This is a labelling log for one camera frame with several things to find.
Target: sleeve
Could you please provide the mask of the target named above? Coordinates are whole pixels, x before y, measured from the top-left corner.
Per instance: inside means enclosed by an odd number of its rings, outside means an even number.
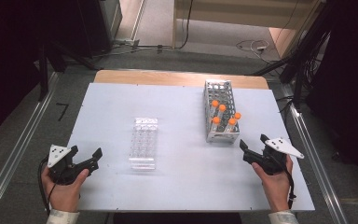
[[[298,224],[296,216],[290,210],[268,214],[271,224]]]
[[[76,224],[80,213],[68,213],[51,209],[46,224]]]

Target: test tube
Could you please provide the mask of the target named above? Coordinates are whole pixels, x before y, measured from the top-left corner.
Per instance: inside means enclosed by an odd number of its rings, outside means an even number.
[[[220,118],[214,117],[212,119],[211,133],[215,133],[217,130],[217,126],[219,126]]]
[[[239,120],[241,118],[241,113],[236,112],[233,116],[234,119]]]
[[[223,113],[226,111],[226,106],[225,105],[220,105],[219,106],[219,112],[217,112],[217,117],[219,119],[222,119]]]
[[[228,124],[224,130],[224,133],[231,133],[232,130],[234,129],[236,123],[237,123],[236,119],[229,119]]]
[[[209,114],[211,115],[211,118],[214,116],[214,112],[216,111],[217,106],[219,105],[219,102],[216,100],[212,100],[211,108],[209,109]]]

